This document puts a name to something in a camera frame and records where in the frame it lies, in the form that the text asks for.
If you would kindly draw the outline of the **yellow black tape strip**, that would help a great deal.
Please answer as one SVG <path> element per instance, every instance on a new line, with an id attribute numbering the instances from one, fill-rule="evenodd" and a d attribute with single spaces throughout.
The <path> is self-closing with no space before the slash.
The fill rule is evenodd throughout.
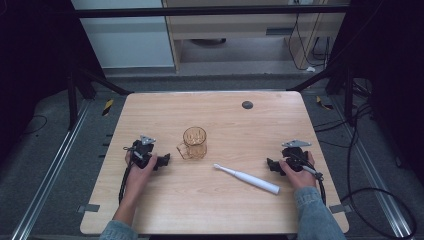
<path id="1" fill-rule="evenodd" d="M 111 107 L 112 107 L 112 105 L 113 105 L 113 102 L 114 102 L 114 100 L 113 100 L 113 99 L 108 99 L 108 100 L 106 101 L 106 104 L 105 104 L 104 109 L 103 109 L 103 111 L 102 111 L 102 116 L 106 116 L 106 115 L 108 115 L 108 113 L 110 112 L 110 109 L 111 109 Z"/>
<path id="2" fill-rule="evenodd" d="M 333 104 L 331 102 L 331 99 L 328 96 L 317 96 L 316 102 L 319 106 L 326 110 L 333 110 Z"/>

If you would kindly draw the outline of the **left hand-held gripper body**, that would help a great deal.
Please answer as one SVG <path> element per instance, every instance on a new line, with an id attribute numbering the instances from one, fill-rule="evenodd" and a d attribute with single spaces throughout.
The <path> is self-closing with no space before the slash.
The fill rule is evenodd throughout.
<path id="1" fill-rule="evenodd" d="M 151 152 L 154 148 L 156 140 L 145 135 L 141 135 L 139 140 L 133 142 L 130 148 L 130 160 L 139 168 L 145 168 L 151 158 Z"/>

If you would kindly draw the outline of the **black horizontal frame bar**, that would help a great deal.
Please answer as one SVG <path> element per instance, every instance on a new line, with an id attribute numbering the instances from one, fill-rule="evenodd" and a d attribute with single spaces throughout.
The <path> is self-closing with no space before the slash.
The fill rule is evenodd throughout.
<path id="1" fill-rule="evenodd" d="M 112 17 L 159 17 L 159 16 L 212 16 L 248 14 L 298 14 L 298 13 L 344 13 L 349 4 L 339 5 L 267 5 L 267 6 L 212 6 L 212 7 L 171 7 L 134 9 L 75 10 L 79 18 Z"/>

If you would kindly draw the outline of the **white cabinet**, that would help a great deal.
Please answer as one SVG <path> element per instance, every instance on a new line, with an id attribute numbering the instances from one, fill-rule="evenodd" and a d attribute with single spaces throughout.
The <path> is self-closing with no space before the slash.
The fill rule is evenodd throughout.
<path id="1" fill-rule="evenodd" d="M 162 8 L 161 0 L 71 0 L 76 10 Z M 83 18 L 103 69 L 173 67 L 164 17 Z"/>

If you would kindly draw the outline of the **person's right hand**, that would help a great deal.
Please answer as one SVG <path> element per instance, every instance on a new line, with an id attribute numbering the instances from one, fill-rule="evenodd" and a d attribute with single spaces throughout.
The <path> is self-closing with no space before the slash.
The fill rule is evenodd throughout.
<path id="1" fill-rule="evenodd" d="M 295 172 L 291 169 L 291 167 L 286 163 L 285 160 L 280 160 L 279 164 L 282 170 L 286 173 L 289 182 L 295 190 L 316 186 L 316 178 L 310 172 L 306 170 Z"/>

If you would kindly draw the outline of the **light wooden background desk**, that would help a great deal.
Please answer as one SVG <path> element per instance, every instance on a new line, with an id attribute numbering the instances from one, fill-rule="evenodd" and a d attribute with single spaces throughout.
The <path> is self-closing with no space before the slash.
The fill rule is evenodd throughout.
<path id="1" fill-rule="evenodd" d="M 161 0 L 165 8 L 267 5 L 348 4 L 350 0 Z M 166 18 L 174 62 L 180 62 L 177 44 L 190 39 L 254 38 L 282 36 L 294 64 L 311 64 L 314 43 L 320 38 L 338 36 L 343 13 L 299 13 L 258 15 L 169 16 Z"/>

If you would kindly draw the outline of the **person's left hand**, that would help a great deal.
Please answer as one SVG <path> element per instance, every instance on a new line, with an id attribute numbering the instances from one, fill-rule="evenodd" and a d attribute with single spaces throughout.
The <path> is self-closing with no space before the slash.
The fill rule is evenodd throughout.
<path id="1" fill-rule="evenodd" d="M 144 168 L 132 165 L 126 180 L 123 202 L 137 203 L 144 187 L 147 185 L 151 173 L 157 162 L 157 154 L 154 153 L 149 163 Z"/>

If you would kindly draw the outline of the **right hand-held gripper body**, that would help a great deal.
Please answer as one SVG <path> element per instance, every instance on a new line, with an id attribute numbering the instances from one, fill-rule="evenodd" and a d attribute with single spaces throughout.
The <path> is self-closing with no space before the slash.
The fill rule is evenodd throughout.
<path id="1" fill-rule="evenodd" d="M 302 150 L 302 147 L 310 146 L 310 142 L 292 140 L 282 144 L 284 149 L 282 155 L 286 160 L 286 163 L 295 172 L 303 170 L 304 166 L 311 167 L 308 159 L 308 153 Z"/>

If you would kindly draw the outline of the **aluminium floor rail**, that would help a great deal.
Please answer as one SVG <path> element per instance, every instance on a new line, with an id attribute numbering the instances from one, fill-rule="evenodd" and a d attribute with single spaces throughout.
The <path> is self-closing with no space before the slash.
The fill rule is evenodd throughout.
<path id="1" fill-rule="evenodd" d="M 351 137 L 350 151 L 355 152 L 394 236 L 398 239 L 410 236 L 411 240 L 415 240 L 413 227 L 408 224 L 407 219 L 402 213 L 399 202 L 390 195 L 386 183 L 378 173 L 363 142 L 359 138 L 357 128 L 352 127 L 349 123 L 345 123 L 344 128 Z"/>
<path id="2" fill-rule="evenodd" d="M 71 122 L 67 129 L 66 135 L 61 141 L 61 145 L 57 148 L 55 156 L 43 176 L 43 180 L 39 184 L 36 193 L 34 194 L 31 203 L 27 207 L 25 214 L 22 216 L 19 224 L 16 226 L 11 240 L 27 240 L 34 224 L 36 223 L 40 212 L 42 211 L 46 200 L 53 188 L 57 177 L 60 174 L 63 164 L 66 162 L 69 151 L 71 150 L 75 139 L 81 129 L 81 126 L 86 118 L 87 111 L 90 108 L 91 100 L 83 100 L 81 107 L 77 111 L 75 122 Z"/>

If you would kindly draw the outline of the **black metal stand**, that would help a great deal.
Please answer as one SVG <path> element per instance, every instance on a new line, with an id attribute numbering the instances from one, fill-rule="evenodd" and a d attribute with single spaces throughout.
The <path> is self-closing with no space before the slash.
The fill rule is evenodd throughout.
<path id="1" fill-rule="evenodd" d="M 329 79 L 325 87 L 327 93 L 335 94 L 344 89 L 344 117 L 353 126 L 353 70 L 349 66 L 328 66 L 305 82 L 289 88 L 289 91 L 301 92 L 325 78 Z"/>
<path id="2" fill-rule="evenodd" d="M 92 100 L 96 96 L 96 90 L 92 82 L 98 83 L 113 92 L 126 96 L 131 91 L 125 90 L 111 82 L 105 77 L 97 75 L 87 69 L 80 67 L 71 67 L 67 73 L 67 92 L 69 105 L 69 129 L 72 130 L 78 122 L 78 106 L 76 93 L 80 92 L 84 99 Z"/>

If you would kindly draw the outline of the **grey tape piece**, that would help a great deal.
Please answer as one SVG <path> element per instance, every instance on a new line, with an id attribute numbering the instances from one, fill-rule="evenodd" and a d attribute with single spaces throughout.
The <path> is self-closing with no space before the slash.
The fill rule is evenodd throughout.
<path id="1" fill-rule="evenodd" d="M 352 207 L 349 204 L 347 204 L 347 205 L 343 205 L 343 204 L 332 205 L 332 206 L 329 207 L 329 209 L 330 209 L 332 214 L 341 213 L 341 212 L 349 213 L 349 212 L 353 211 Z"/>
<path id="2" fill-rule="evenodd" d="M 100 209 L 100 205 L 97 204 L 86 204 L 86 205 L 80 205 L 77 208 L 78 213 L 85 213 L 85 212 L 98 212 Z"/>

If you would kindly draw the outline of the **white electric toothbrush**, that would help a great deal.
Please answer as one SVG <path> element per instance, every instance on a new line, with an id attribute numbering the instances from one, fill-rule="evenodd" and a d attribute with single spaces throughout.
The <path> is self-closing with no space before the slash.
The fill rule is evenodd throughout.
<path id="1" fill-rule="evenodd" d="M 214 166 L 215 169 L 226 172 L 227 174 L 229 174 L 229 175 L 231 175 L 231 176 L 233 176 L 233 177 L 235 177 L 235 178 L 237 178 L 241 181 L 244 181 L 244 182 L 251 184 L 255 187 L 258 187 L 262 190 L 268 191 L 268 192 L 270 192 L 274 195 L 277 195 L 280 191 L 279 186 L 277 186 L 273 183 L 267 182 L 265 180 L 262 180 L 260 178 L 257 178 L 255 176 L 249 175 L 247 173 L 236 171 L 236 170 L 233 170 L 233 169 L 230 169 L 230 168 L 226 168 L 226 167 L 223 167 L 223 166 L 221 166 L 217 163 L 214 163 L 213 166 Z"/>

